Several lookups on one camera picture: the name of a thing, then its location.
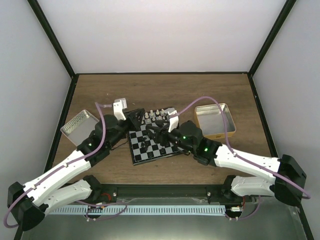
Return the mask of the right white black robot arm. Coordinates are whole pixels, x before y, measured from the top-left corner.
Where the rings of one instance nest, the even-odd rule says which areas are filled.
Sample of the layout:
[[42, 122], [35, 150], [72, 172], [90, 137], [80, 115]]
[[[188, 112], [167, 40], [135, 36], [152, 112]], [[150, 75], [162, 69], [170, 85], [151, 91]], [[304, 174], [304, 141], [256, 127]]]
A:
[[190, 120], [174, 129], [168, 124], [147, 125], [146, 132], [155, 143], [161, 146], [171, 143], [192, 154], [202, 165], [249, 174], [249, 177], [227, 177], [222, 195], [229, 202], [238, 197], [261, 195], [298, 207], [307, 196], [303, 192], [307, 176], [290, 155], [277, 158], [230, 150], [226, 144], [204, 137], [202, 130]]

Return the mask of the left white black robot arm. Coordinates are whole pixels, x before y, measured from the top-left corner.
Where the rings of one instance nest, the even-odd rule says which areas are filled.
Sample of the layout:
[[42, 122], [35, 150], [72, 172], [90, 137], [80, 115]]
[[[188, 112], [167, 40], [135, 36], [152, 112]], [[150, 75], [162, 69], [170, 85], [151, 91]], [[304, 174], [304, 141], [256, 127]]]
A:
[[105, 159], [127, 133], [139, 130], [144, 113], [144, 108], [123, 112], [114, 106], [113, 114], [101, 114], [87, 137], [62, 162], [24, 184], [12, 183], [7, 192], [7, 213], [13, 215], [16, 227], [29, 231], [60, 207], [77, 201], [97, 202], [102, 187], [93, 175], [65, 184]]

